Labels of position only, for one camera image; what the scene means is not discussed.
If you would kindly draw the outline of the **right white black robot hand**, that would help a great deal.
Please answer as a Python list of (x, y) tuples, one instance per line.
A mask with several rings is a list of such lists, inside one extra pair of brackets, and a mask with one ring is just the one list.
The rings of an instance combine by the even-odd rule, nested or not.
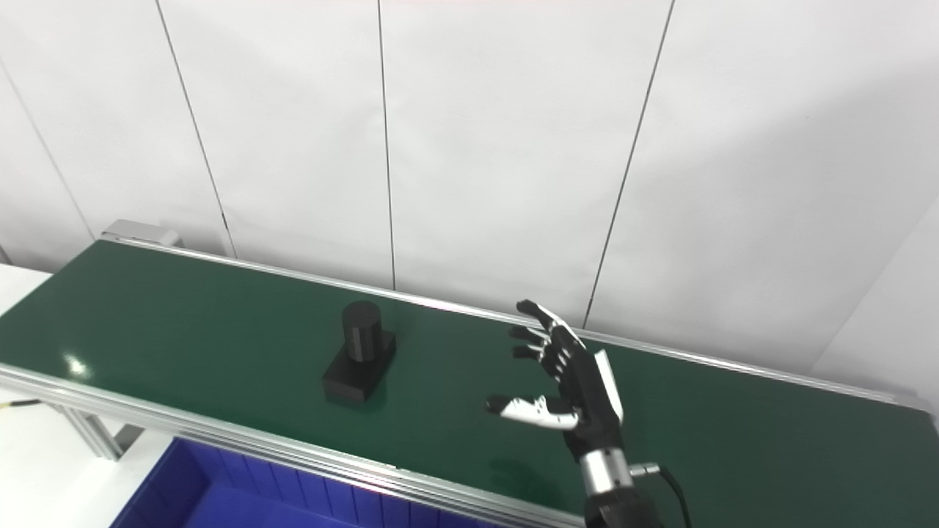
[(623, 403), (606, 353), (588, 351), (573, 328), (543, 305), (524, 298), (516, 308), (541, 328), (510, 327), (510, 337), (521, 340), (513, 357), (536, 361), (558, 395), (489, 395), (484, 408), (503, 419), (560, 431), (575, 461), (596, 451), (623, 454)]

